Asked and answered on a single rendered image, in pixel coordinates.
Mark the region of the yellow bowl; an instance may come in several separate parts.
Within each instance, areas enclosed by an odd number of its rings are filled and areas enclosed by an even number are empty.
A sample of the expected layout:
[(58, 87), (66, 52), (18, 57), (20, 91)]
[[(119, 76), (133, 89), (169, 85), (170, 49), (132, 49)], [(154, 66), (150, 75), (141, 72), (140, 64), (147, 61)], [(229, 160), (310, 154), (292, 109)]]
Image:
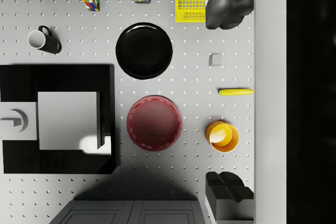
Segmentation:
[(232, 151), (239, 142), (236, 128), (223, 121), (212, 122), (207, 127), (205, 136), (212, 148), (221, 153)]

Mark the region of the grey cube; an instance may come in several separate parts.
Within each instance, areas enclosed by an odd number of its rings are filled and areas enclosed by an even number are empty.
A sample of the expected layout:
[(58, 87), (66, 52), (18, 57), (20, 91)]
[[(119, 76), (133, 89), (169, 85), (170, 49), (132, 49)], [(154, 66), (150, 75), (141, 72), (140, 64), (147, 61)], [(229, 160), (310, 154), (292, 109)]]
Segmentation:
[(219, 67), (223, 65), (223, 55), (212, 53), (209, 56), (209, 66), (210, 67)]

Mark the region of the banana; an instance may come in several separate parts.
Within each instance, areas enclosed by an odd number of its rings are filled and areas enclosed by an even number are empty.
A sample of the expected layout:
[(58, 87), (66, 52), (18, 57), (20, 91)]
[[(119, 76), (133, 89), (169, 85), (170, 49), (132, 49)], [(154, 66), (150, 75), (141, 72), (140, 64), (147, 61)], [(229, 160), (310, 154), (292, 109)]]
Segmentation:
[(249, 95), (254, 94), (252, 89), (221, 89), (218, 91), (219, 95), (222, 96), (234, 96), (234, 95)]

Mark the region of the red plate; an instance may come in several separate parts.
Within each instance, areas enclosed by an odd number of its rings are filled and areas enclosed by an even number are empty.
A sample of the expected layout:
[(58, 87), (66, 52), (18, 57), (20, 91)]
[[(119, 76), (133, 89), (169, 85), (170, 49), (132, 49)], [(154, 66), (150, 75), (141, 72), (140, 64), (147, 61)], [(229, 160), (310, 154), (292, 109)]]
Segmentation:
[(147, 151), (162, 151), (172, 146), (182, 131), (182, 117), (168, 98), (150, 95), (138, 100), (129, 110), (127, 132), (131, 140)]

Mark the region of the black plate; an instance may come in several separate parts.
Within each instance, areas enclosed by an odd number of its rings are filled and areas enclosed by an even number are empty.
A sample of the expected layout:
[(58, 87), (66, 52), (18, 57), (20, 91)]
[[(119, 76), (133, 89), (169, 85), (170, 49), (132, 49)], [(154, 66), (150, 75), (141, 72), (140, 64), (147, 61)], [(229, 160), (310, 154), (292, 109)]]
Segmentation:
[(152, 23), (136, 23), (125, 29), (116, 44), (116, 58), (129, 76), (152, 79), (161, 75), (173, 56), (172, 43), (167, 33)]

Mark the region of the white cabinet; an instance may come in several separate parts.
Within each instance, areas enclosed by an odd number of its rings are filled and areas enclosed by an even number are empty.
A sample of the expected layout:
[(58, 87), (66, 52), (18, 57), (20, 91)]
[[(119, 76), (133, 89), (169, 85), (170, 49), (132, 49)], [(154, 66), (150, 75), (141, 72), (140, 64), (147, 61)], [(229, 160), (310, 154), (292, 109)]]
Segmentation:
[(205, 224), (197, 200), (72, 200), (49, 224)]

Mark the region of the puzzle cube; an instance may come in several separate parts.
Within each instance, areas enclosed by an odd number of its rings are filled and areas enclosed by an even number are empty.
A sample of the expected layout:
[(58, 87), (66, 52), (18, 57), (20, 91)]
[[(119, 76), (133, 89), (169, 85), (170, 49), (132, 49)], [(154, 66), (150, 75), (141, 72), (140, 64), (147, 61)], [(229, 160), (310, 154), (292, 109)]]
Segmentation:
[(98, 12), (100, 10), (99, 0), (81, 0), (80, 1), (84, 7), (91, 12)]

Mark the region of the black stove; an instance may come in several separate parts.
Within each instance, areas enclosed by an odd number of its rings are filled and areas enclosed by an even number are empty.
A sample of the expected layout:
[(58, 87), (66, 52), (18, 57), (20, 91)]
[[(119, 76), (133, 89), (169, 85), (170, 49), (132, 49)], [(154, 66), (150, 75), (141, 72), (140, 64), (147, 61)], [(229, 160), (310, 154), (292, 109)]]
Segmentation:
[[(0, 65), (0, 101), (36, 102), (39, 91), (100, 93), (102, 135), (115, 143), (112, 65)], [(3, 139), (5, 174), (111, 174), (116, 155), (41, 150), (37, 141)]]

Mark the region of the black mug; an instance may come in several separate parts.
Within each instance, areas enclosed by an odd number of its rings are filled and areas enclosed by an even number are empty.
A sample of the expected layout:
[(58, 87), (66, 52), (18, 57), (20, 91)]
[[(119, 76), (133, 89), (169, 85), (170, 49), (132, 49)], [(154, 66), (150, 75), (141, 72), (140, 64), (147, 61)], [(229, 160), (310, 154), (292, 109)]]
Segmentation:
[(27, 36), (28, 44), (34, 48), (50, 54), (58, 54), (61, 51), (61, 43), (53, 37), (47, 26), (39, 26), (38, 30), (31, 31)]

